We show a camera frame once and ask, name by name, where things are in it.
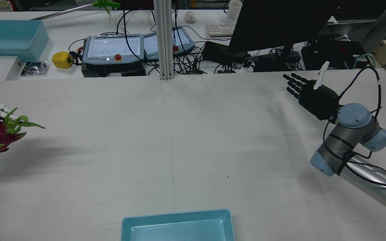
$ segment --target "computer mouse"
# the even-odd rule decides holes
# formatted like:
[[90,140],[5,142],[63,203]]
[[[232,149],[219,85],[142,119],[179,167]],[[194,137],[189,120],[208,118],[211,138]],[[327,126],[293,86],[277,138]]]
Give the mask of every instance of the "computer mouse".
[[186,12],[186,22],[187,23],[196,23],[196,15],[194,15],[194,12],[192,12],[192,11]]

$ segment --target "white table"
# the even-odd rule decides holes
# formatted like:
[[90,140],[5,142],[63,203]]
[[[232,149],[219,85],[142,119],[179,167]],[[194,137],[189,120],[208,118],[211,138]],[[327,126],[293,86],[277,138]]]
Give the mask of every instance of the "white table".
[[[340,93],[357,72],[328,71],[324,84]],[[24,128],[0,153],[0,240],[116,241],[124,217],[221,208],[237,241],[386,240],[385,207],[309,164],[325,122],[285,82],[282,73],[0,82],[0,103],[47,128]],[[376,93],[366,71],[341,102],[374,109]],[[386,148],[370,162],[386,168]]]

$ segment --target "small packaged item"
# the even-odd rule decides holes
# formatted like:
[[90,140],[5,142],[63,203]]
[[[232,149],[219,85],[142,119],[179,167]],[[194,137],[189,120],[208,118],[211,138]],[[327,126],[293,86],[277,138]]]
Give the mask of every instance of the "small packaged item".
[[23,67],[20,76],[26,75],[45,75],[47,73],[48,64],[47,61],[44,62],[26,62]]

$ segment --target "robotic arm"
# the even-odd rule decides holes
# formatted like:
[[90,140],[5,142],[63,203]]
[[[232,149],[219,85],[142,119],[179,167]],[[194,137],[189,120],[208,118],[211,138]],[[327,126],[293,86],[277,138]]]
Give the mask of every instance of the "robotic arm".
[[283,77],[288,80],[287,91],[301,106],[318,119],[336,124],[325,140],[323,136],[323,143],[313,154],[311,165],[329,177],[337,174],[386,206],[386,170],[368,163],[353,151],[359,143],[371,153],[386,146],[386,130],[379,126],[377,114],[372,116],[358,103],[340,105],[341,96],[325,85],[314,89],[315,80],[294,73]]

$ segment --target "yellow bell pepper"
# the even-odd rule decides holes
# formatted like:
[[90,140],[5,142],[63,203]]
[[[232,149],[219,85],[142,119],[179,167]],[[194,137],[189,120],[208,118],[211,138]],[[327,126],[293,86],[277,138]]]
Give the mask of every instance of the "yellow bell pepper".
[[69,69],[74,63],[72,56],[68,52],[59,52],[53,55],[52,62],[56,67]]

